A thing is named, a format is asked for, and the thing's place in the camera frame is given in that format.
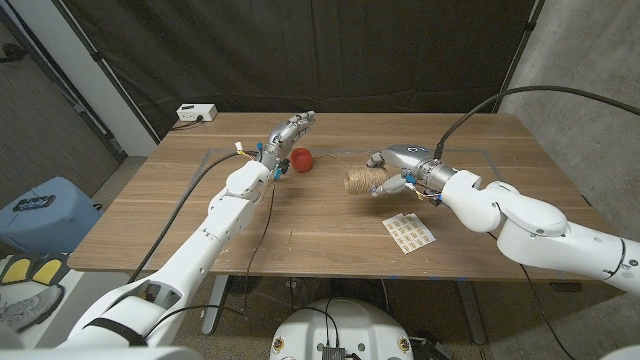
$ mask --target sticker sheet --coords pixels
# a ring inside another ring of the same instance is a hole
[[[436,241],[433,234],[416,214],[398,214],[382,222],[402,252],[408,254],[428,243]]]

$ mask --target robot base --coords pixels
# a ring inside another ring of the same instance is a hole
[[[354,299],[338,298],[329,303],[329,344],[325,315],[328,300],[310,304],[291,315],[276,331],[271,344],[270,359],[323,359],[323,352],[357,355],[355,359],[413,359],[406,331],[395,319],[377,307]],[[344,359],[335,355],[330,359]]]

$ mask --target red ball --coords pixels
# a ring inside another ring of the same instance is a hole
[[[291,152],[291,165],[298,172],[307,172],[313,165],[313,156],[305,148],[297,148]]]

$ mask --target silver robot hand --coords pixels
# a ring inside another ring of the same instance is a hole
[[[371,155],[367,161],[368,167],[385,165],[400,168],[399,177],[404,180],[404,183],[398,176],[394,176],[376,188],[372,192],[374,196],[395,194],[404,190],[405,187],[416,191],[412,185],[420,183],[427,189],[422,192],[424,196],[437,198],[447,180],[457,172],[443,162],[434,160],[433,155],[426,148],[411,144],[389,146]]]
[[[309,132],[311,125],[316,122],[315,114],[313,111],[308,111],[278,124],[269,135],[264,149],[261,150],[260,162],[268,169],[274,169],[280,160],[289,155],[293,144]]]

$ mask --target white power strip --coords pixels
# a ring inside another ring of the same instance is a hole
[[[202,121],[212,121],[218,114],[214,104],[182,104],[176,110],[181,121],[196,121],[202,116]]]

